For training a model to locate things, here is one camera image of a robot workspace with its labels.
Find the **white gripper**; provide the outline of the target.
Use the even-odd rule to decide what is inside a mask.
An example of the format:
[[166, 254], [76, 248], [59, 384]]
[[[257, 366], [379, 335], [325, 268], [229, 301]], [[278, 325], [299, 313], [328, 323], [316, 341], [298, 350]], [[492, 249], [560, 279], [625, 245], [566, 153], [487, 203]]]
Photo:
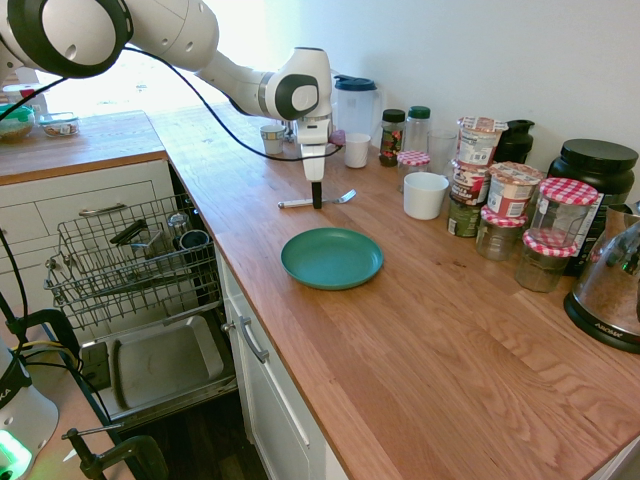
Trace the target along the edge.
[[306, 179], [314, 181], [312, 205], [321, 207], [321, 183], [325, 169], [325, 157], [329, 146], [331, 120], [329, 118], [302, 118], [298, 120], [298, 146]]

